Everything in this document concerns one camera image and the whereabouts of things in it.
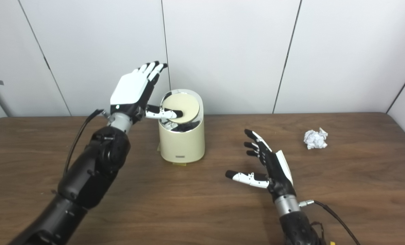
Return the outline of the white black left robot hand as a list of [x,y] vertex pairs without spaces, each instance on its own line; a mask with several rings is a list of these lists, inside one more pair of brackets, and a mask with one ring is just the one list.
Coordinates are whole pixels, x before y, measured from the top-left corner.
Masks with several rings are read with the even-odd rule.
[[184,113],[181,110],[148,104],[161,72],[167,67],[167,63],[154,61],[122,76],[109,101],[110,114],[121,113],[128,116],[134,124],[145,117],[153,119],[182,118]]

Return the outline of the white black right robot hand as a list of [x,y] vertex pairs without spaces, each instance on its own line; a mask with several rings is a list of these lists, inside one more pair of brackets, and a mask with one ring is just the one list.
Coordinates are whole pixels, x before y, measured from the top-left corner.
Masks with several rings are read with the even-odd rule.
[[236,182],[267,189],[273,201],[288,195],[296,196],[291,172],[288,164],[280,155],[281,152],[273,152],[266,141],[256,132],[245,129],[244,133],[253,140],[252,142],[244,142],[244,146],[249,149],[246,152],[247,155],[257,157],[265,167],[266,173],[245,173],[227,170],[225,176]]

